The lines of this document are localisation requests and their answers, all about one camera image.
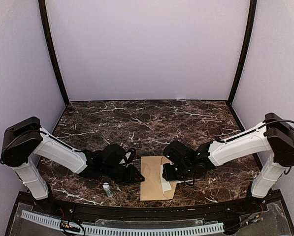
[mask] white bottle cap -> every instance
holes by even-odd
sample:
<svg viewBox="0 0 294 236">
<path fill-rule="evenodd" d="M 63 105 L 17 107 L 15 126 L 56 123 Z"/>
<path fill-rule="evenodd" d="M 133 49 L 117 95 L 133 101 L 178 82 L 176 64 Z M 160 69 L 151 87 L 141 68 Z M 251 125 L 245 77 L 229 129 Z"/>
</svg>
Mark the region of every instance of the white bottle cap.
<svg viewBox="0 0 294 236">
<path fill-rule="evenodd" d="M 109 188 L 109 184 L 108 183 L 104 183 L 103 184 L 103 188 Z"/>
</svg>

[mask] cardboard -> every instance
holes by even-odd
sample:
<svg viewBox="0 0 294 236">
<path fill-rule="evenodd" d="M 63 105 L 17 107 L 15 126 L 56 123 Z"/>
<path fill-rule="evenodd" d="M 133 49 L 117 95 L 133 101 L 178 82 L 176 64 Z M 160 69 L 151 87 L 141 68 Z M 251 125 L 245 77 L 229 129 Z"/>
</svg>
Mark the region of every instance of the cardboard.
<svg viewBox="0 0 294 236">
<path fill-rule="evenodd" d="M 141 158 L 141 174 L 145 181 L 140 184 L 140 200 L 170 200 L 178 181 L 170 181 L 171 190 L 163 191 L 161 182 L 161 165 L 170 163 L 164 156 L 143 156 Z"/>
</svg>

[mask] clear plastic bottle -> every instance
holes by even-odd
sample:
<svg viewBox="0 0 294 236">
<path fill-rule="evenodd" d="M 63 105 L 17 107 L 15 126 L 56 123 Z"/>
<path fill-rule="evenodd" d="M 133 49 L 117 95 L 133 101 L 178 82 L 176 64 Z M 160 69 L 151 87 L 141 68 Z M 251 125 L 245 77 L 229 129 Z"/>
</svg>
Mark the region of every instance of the clear plastic bottle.
<svg viewBox="0 0 294 236">
<path fill-rule="evenodd" d="M 103 188 L 106 191 L 106 194 L 109 198 L 113 197 L 113 192 L 112 192 L 111 187 L 109 186 L 108 183 L 104 183 Z"/>
</svg>

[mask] white arm segment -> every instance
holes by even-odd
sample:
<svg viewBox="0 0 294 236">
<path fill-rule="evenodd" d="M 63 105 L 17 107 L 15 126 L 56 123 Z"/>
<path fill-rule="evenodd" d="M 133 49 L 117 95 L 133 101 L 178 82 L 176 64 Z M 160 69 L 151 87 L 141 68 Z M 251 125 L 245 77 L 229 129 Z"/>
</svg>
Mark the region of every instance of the white arm segment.
<svg viewBox="0 0 294 236">
<path fill-rule="evenodd" d="M 284 171 L 289 167 L 283 167 L 274 162 L 274 153 L 270 152 L 269 159 L 263 166 L 261 173 L 252 183 L 252 196 L 256 198 L 264 198 L 270 188 L 277 182 Z"/>
<path fill-rule="evenodd" d="M 261 122 L 257 124 L 255 127 L 246 130 L 242 133 L 239 133 L 237 135 L 234 135 L 230 138 L 224 139 L 223 141 L 227 141 L 237 136 L 241 136 L 242 134 L 248 133 L 251 130 L 260 127 L 263 124 L 264 123 Z M 264 136 L 265 132 L 266 126 L 259 130 L 256 130 L 255 132 L 237 138 L 233 141 L 229 141 L 228 143 L 220 143 L 214 141 L 209 147 L 210 155 L 208 158 L 215 166 L 221 166 L 228 161 L 232 161 L 242 156 L 246 156 L 260 151 L 271 150 L 267 137 Z"/>
<path fill-rule="evenodd" d="M 47 135 L 40 134 L 43 141 L 33 151 L 34 154 L 55 161 L 76 174 L 79 174 L 87 167 L 87 158 L 83 152 L 75 152 L 73 147 L 51 139 L 50 137 L 53 136 L 46 129 L 40 128 L 40 130 L 47 133 Z"/>
<path fill-rule="evenodd" d="M 11 167 L 21 178 L 22 183 L 30 190 L 36 200 L 42 200 L 48 197 L 48 188 L 46 182 L 40 176 L 34 163 L 29 158 L 27 163 L 19 167 Z"/>
</svg>

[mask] floor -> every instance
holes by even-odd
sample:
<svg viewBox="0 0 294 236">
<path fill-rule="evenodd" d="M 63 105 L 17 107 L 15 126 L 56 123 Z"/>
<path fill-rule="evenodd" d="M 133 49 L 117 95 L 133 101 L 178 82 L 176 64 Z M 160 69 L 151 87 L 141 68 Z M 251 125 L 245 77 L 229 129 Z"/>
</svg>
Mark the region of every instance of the floor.
<svg viewBox="0 0 294 236">
<path fill-rule="evenodd" d="M 240 132 L 224 101 L 92 101 L 72 102 L 54 135 L 75 148 L 102 150 L 107 144 L 137 149 L 141 156 L 161 155 L 173 140 L 196 149 L 217 137 Z M 244 198 L 259 169 L 246 156 L 209 171 L 194 187 L 178 184 L 172 200 L 140 201 L 140 184 L 117 185 L 107 177 L 84 179 L 59 164 L 41 159 L 38 169 L 56 199 L 101 206 L 179 207 Z M 101 184 L 109 182 L 108 198 Z"/>
</svg>

